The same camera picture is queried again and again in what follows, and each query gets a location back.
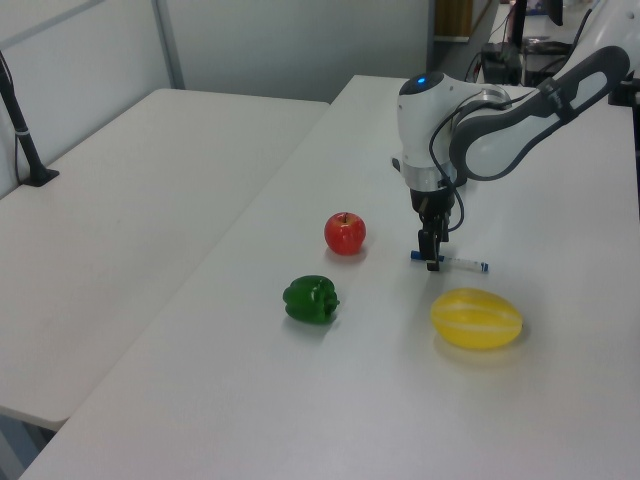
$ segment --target black cable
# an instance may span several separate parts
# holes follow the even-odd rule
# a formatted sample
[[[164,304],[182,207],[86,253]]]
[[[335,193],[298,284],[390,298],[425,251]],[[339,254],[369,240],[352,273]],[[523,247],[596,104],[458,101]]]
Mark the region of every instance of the black cable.
[[[587,24],[587,20],[589,19],[589,15],[591,15],[591,12],[593,12],[593,10],[591,9],[587,10],[587,12],[584,14],[584,17],[582,17],[582,23],[580,23],[580,28],[578,28],[578,32],[576,33],[576,38],[573,39],[573,44],[571,45],[571,49],[567,54],[567,60],[569,60],[569,57],[571,57],[571,55],[573,54],[573,51],[578,46],[578,40],[580,40],[580,36],[582,35],[582,30],[584,30],[584,26]]]
[[[513,12],[513,7],[514,7],[514,5],[511,5],[511,8],[509,9],[509,13],[507,13],[507,16],[504,17],[504,20],[502,21],[502,23],[500,25],[498,25],[496,27],[496,29],[489,34],[489,38],[491,38],[493,36],[493,34],[496,33],[498,30],[500,30],[502,28],[502,26],[505,24],[505,22],[507,20],[509,20],[509,17],[511,16],[511,12]]]
[[[16,174],[16,182],[18,182],[18,186],[22,185],[22,181],[20,180],[20,174],[18,173],[18,134],[15,134],[14,137],[14,150],[13,150],[13,171]]]
[[[477,64],[476,58],[478,58],[480,55],[481,55],[481,52],[478,52],[478,53],[476,53],[474,55],[473,59],[471,59],[471,63],[469,64],[469,68],[467,68],[467,73],[465,73],[465,75],[464,75],[464,81],[465,82],[467,81],[467,78],[469,77],[469,72],[471,71],[471,67],[473,66],[474,63]]]
[[[519,102],[520,100],[523,100],[524,98],[526,98],[528,95],[529,95],[529,93],[527,93],[526,95],[523,95],[521,97],[515,98],[513,100],[509,100],[507,102],[502,102],[502,103],[481,102],[477,106],[475,106],[470,112],[468,112],[468,114],[473,113],[476,110],[479,110],[481,108],[491,108],[493,110],[498,110],[498,109],[501,109],[503,107],[509,106],[509,105],[511,105],[513,103]],[[453,113],[448,115],[442,122],[440,122],[440,124],[436,128],[435,132],[433,132],[433,135],[431,136],[431,140],[429,141],[429,153],[431,154],[431,159],[433,160],[433,164],[436,166],[436,168],[440,172],[440,175],[442,175],[442,180],[446,184],[447,188],[449,188],[450,190],[453,191],[453,194],[455,195],[456,200],[458,201],[458,206],[460,207],[460,219],[458,220],[458,223],[454,227],[449,228],[447,230],[448,232],[453,232],[453,231],[457,230],[458,228],[460,228],[460,226],[464,222],[464,203],[462,201],[462,198],[460,197],[460,194],[458,193],[458,189],[456,188],[456,186],[451,181],[451,178],[449,178],[449,175],[446,174],[446,172],[442,168],[442,165],[440,165],[440,162],[438,162],[438,159],[436,158],[436,154],[433,151],[433,144],[435,143],[436,137],[438,136],[440,131],[444,128],[444,126],[449,122],[449,120],[452,120],[458,113],[460,113],[463,108],[464,108],[464,106],[459,106],[458,108],[456,108],[453,111]]]
[[[9,84],[11,85],[11,89],[14,89],[14,85],[13,85],[13,76],[11,75],[11,70],[9,69],[9,64],[7,63],[7,61],[4,58],[4,55],[2,54],[2,50],[0,50],[0,65],[2,66],[3,70],[5,72],[7,72],[7,77],[9,78]],[[14,149],[13,149],[13,171],[15,173],[16,176],[16,181],[18,182],[18,186],[22,185],[22,181],[20,181],[20,174],[18,173],[18,134],[15,133],[14,134]]]
[[[471,100],[473,97],[477,97],[478,95],[480,95],[482,92],[478,92],[478,93],[474,93],[473,95],[469,95],[467,98],[465,98],[463,101],[461,101],[458,105],[456,105],[456,110],[458,110],[460,107],[462,107],[462,105],[464,103],[467,103],[469,100]],[[450,127],[451,129],[453,129],[453,117],[451,117],[451,125]]]
[[[11,70],[9,70],[9,64],[4,59],[2,50],[0,50],[0,64],[2,64],[2,68],[4,69],[4,71],[7,72],[7,77],[9,77],[9,83],[11,84],[11,88],[13,88],[13,77],[11,76]]]
[[[531,79],[531,83],[535,86],[536,85],[536,81],[535,80],[539,80],[539,77],[542,76],[543,73],[545,73],[547,70],[549,70],[551,67],[557,65],[560,62],[568,62],[569,58],[571,58],[571,55],[573,54],[573,52],[575,51],[576,47],[578,46],[578,41],[580,40],[580,36],[582,35],[582,31],[584,30],[585,25],[587,24],[587,20],[589,19],[589,15],[591,15],[591,12],[593,12],[592,9],[589,9],[585,12],[584,17],[582,17],[582,22],[580,23],[580,28],[578,28],[578,31],[576,32],[576,36],[573,39],[573,43],[571,44],[571,48],[569,49],[569,53],[567,53],[566,56],[562,57],[562,58],[557,58],[555,59],[553,62],[548,63],[547,65],[545,65],[544,67],[542,67],[540,70],[538,70],[537,72],[534,73],[532,79]]]
[[[507,27],[509,26],[509,22],[506,22],[504,24],[504,32],[502,32],[502,44],[500,45],[500,54],[502,55],[504,53],[504,41],[507,38]]]

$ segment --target white table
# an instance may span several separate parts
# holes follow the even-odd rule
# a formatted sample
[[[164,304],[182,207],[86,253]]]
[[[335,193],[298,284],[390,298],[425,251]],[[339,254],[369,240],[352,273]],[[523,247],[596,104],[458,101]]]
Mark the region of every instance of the white table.
[[[492,271],[430,274],[409,261],[419,220],[389,162],[401,85],[352,80],[24,480],[640,478],[630,111],[600,103],[467,185],[443,250]],[[367,222],[351,259],[322,234],[342,210]],[[284,313],[305,274],[336,284],[330,327]],[[471,352],[437,336],[430,305],[462,286],[513,302],[521,338]]]
[[[0,413],[58,429],[328,105],[159,90],[0,201]]]

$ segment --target red apple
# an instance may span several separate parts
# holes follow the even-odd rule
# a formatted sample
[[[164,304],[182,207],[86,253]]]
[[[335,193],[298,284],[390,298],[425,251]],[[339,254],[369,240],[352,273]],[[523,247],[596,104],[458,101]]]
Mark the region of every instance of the red apple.
[[[355,213],[336,213],[324,226],[324,239],[338,255],[355,255],[360,251],[367,229]]]

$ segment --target gray floor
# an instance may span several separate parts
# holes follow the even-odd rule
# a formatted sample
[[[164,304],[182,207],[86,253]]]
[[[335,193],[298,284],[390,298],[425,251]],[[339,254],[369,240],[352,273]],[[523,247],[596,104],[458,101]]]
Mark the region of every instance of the gray floor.
[[[429,69],[446,73],[456,80],[464,80],[471,60],[480,51],[482,45],[489,40],[499,4],[499,0],[491,1],[491,5],[480,19],[467,43],[435,42]]]
[[[0,480],[18,479],[52,434],[0,415]]]

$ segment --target white robotic arm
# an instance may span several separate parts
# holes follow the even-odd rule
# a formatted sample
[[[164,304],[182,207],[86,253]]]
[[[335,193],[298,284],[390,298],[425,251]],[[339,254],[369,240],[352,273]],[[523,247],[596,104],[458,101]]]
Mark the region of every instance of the white robotic arm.
[[[440,242],[448,240],[453,185],[508,174],[537,143],[616,88],[640,66],[639,22],[640,0],[596,2],[562,70],[510,107],[497,108],[508,99],[499,87],[441,73],[405,83],[398,98],[400,171],[423,221],[420,253],[430,270],[439,269]]]

